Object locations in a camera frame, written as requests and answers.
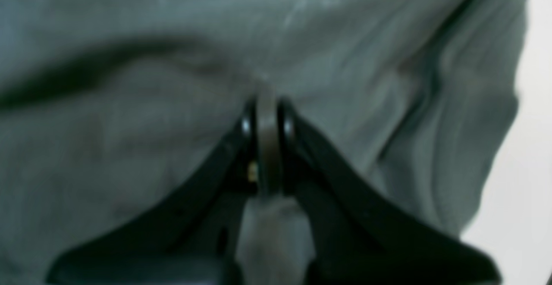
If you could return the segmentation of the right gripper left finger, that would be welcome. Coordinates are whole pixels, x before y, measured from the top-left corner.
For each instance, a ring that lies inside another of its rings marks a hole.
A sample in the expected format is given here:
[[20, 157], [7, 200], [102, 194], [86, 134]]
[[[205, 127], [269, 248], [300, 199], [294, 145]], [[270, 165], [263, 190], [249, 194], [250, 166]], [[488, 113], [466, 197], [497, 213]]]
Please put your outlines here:
[[55, 259], [50, 285], [242, 285], [233, 259], [254, 154], [255, 101], [166, 199]]

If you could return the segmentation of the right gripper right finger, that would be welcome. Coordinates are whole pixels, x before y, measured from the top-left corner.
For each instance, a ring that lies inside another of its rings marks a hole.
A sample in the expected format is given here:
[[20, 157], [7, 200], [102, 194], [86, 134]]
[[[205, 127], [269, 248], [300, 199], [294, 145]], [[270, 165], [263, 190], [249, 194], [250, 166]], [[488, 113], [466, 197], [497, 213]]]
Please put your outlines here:
[[279, 102], [284, 183], [315, 244], [306, 285], [499, 285], [483, 252], [403, 212], [355, 173], [288, 100]]

